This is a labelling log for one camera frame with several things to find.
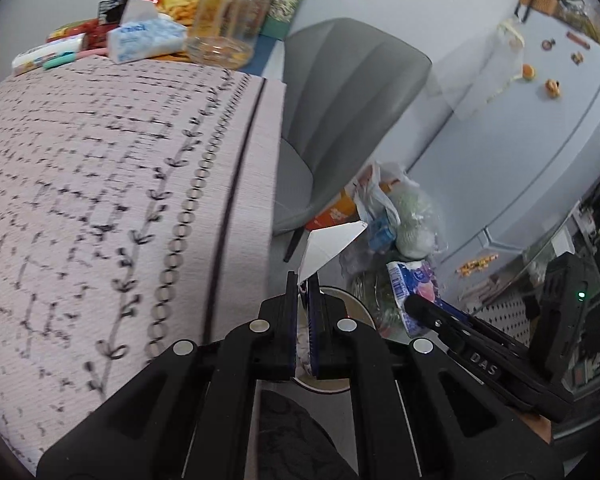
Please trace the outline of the clear plastic jug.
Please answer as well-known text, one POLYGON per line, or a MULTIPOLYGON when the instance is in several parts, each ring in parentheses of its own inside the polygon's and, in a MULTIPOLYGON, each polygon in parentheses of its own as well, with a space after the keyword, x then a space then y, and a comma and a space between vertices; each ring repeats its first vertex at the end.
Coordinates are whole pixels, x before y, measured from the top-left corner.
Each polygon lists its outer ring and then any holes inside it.
POLYGON ((272 0, 198 0, 185 52, 197 64, 238 70, 253 57, 272 0))

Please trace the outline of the grey upholstered chair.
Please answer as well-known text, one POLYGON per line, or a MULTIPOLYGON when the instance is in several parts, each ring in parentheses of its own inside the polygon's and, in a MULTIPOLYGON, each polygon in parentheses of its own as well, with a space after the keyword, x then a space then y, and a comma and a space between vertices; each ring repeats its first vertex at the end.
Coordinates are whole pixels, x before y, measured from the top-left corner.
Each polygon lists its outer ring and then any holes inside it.
POLYGON ((431 66, 422 51, 353 18, 288 37, 273 220, 274 235, 290 236, 286 260, 422 91, 431 66))

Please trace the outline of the teal marker pen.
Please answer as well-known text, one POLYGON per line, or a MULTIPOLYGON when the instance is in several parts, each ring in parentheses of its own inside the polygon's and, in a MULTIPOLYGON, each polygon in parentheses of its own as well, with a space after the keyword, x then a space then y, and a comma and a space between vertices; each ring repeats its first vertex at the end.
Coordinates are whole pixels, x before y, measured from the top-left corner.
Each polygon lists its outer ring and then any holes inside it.
POLYGON ((52 68, 56 68, 59 66, 63 66, 63 65, 69 64, 69 63, 73 63, 73 62, 82 60, 82 58, 89 58, 90 56, 106 56, 106 55, 107 55, 106 49, 94 49, 94 50, 81 51, 81 52, 76 52, 76 53, 67 53, 67 54, 58 56, 57 58, 52 58, 51 60, 44 62, 42 65, 42 69, 43 70, 51 70, 52 68))

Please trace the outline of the white tube package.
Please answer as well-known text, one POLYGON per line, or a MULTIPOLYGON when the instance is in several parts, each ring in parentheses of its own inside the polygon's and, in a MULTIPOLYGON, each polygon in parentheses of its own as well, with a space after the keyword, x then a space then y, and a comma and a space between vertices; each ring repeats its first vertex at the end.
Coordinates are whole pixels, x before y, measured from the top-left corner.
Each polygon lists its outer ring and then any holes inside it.
POLYGON ((46 42, 42 46, 34 47, 18 54, 12 61, 12 74, 19 76, 40 68, 47 61, 66 54, 75 54, 85 49, 87 39, 85 34, 60 38, 46 42))

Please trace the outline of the blue tissue pack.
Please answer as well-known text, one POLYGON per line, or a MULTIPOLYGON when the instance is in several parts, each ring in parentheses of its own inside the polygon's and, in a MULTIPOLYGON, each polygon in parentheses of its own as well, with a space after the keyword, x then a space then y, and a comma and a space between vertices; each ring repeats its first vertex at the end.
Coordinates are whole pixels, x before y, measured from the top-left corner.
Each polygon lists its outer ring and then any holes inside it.
POLYGON ((181 52, 187 28, 149 0, 128 0, 120 25, 107 34, 108 58, 123 64, 181 52))

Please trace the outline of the blue white snack wrapper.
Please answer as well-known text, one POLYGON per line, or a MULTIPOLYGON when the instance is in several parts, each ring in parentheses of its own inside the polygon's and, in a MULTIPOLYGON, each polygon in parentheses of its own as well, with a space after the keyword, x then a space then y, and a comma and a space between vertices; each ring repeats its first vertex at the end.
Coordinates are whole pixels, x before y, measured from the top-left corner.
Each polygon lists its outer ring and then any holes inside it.
POLYGON ((386 264, 394 303, 408 336, 415 337, 425 331, 405 310, 406 298, 421 296, 430 302, 438 298, 438 284, 434 271, 426 260, 391 261, 386 264))

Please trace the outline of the orange paper bag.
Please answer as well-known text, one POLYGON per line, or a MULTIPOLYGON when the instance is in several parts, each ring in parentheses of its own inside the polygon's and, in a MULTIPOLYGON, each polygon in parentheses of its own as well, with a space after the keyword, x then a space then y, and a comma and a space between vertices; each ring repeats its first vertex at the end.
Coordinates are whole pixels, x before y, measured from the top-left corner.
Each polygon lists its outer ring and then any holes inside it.
POLYGON ((354 196, 358 182, 352 180, 321 210, 319 214, 314 216, 304 227, 308 231, 315 231, 332 226, 340 226, 340 224, 349 221, 355 221, 358 218, 358 210, 354 196))

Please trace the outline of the mesh bag on fridge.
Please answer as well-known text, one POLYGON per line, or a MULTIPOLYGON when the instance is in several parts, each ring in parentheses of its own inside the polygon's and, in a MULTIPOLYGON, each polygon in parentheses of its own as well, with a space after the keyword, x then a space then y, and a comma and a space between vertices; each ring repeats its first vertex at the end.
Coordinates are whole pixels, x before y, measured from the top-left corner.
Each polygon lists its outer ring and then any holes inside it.
POLYGON ((426 83, 428 96, 443 98, 464 120, 521 79, 526 42, 516 25, 502 21, 434 63, 426 83))

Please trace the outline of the bag of green vegetables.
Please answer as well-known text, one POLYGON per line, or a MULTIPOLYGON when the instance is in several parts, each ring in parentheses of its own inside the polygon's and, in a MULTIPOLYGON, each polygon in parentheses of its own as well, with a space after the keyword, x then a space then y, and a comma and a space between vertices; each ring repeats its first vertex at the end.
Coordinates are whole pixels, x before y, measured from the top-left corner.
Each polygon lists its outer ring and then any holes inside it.
POLYGON ((401 312, 384 264, 356 274, 350 279, 349 290, 364 304, 381 336, 414 338, 428 332, 414 318, 401 312))

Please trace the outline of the white card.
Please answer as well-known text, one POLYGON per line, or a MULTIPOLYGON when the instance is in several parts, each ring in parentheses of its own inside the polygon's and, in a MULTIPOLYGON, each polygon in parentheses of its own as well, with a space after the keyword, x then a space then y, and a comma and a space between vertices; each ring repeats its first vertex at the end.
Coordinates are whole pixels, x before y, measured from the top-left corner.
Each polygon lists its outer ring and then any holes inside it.
POLYGON ((298 284, 306 282, 329 261, 339 256, 367 228, 366 222, 358 220, 309 232, 306 250, 298 267, 298 284))

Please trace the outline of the white refrigerator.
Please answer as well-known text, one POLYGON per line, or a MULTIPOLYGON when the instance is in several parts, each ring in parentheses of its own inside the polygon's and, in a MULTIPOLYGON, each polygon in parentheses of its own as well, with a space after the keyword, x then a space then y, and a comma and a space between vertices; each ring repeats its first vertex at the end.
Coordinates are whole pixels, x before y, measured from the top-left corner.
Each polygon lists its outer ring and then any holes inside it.
POLYGON ((408 172, 440 208, 451 268, 518 254, 600 176, 600 45, 536 11, 514 26, 534 78, 453 113, 408 172))

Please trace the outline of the white plastic bag with goods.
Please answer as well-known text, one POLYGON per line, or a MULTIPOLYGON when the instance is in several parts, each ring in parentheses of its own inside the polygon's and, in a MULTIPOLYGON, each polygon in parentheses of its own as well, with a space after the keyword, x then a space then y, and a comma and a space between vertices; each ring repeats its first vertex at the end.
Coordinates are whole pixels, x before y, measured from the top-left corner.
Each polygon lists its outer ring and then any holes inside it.
POLYGON ((439 207, 403 167, 371 162, 353 183, 353 201, 374 252, 395 247, 420 260, 448 249, 439 207))

